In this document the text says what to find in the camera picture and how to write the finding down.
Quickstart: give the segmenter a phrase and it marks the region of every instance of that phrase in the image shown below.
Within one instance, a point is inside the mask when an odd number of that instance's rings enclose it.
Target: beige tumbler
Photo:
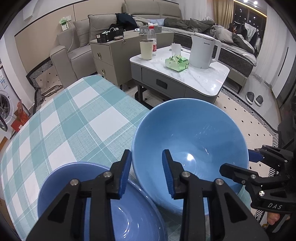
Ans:
[[[141,58],[144,60],[152,59],[153,40],[141,40],[140,41]]]

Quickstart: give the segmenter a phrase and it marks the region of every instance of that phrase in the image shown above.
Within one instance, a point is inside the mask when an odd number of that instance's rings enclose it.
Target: blue bowl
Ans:
[[[222,177],[224,163],[248,168],[248,149],[235,122],[218,107],[198,99],[173,99],[153,108],[139,124],[132,144],[133,169],[141,187],[158,205],[182,214],[183,200],[173,200],[162,166],[162,151],[169,149],[200,179],[223,178],[238,194],[241,184]],[[208,214],[204,199],[205,214]]]
[[[40,217],[58,193],[72,179],[87,181],[108,171],[95,163],[69,163],[54,170],[44,181],[38,196]],[[164,221],[152,200],[136,184],[128,181],[120,200],[111,200],[113,227],[116,241],[167,240]],[[90,199],[86,203],[84,240],[89,240]]]

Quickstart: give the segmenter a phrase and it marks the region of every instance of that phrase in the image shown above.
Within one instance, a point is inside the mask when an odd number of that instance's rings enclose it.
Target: drawer handle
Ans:
[[[164,89],[167,89],[168,88],[168,84],[159,80],[159,79],[156,79],[156,84]]]

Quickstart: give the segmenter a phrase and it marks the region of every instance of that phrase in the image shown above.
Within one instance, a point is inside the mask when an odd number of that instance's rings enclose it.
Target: kettle handle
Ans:
[[[222,46],[221,41],[215,39],[215,45],[218,47],[217,52],[216,52],[216,56],[215,56],[215,58],[211,58],[210,63],[217,62],[218,58],[219,58],[219,55],[220,55],[221,46]]]

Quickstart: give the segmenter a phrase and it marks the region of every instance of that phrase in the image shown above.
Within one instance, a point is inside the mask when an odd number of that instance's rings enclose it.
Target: kettle lid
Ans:
[[[211,40],[211,41],[214,41],[215,39],[209,35],[205,35],[205,34],[201,34],[201,33],[194,33],[194,35],[198,36],[198,37],[202,37],[204,39],[207,39],[207,40]]]

